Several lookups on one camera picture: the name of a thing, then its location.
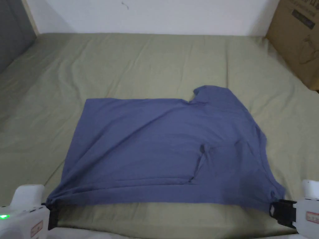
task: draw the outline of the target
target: mattress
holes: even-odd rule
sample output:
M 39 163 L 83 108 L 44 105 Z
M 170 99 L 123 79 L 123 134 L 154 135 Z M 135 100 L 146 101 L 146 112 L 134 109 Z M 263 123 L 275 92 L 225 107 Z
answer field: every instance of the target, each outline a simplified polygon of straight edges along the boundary
M 0 74 L 0 204 L 22 184 L 58 185 L 87 98 L 182 98 L 229 88 L 265 133 L 287 199 L 319 180 L 319 95 L 260 37 L 44 34 Z M 234 238 L 294 233 L 269 215 L 217 204 L 64 207 L 59 226 L 140 238 Z

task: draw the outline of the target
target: sticker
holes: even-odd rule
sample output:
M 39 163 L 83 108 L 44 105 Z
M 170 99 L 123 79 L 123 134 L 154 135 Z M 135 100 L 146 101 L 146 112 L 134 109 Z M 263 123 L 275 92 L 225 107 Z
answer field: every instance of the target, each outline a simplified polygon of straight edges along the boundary
M 40 221 L 37 225 L 35 225 L 31 229 L 31 237 L 34 237 L 35 234 L 37 234 L 39 231 L 41 231 L 42 228 L 43 228 L 43 221 Z
M 319 214 L 318 213 L 306 213 L 306 220 L 319 224 Z

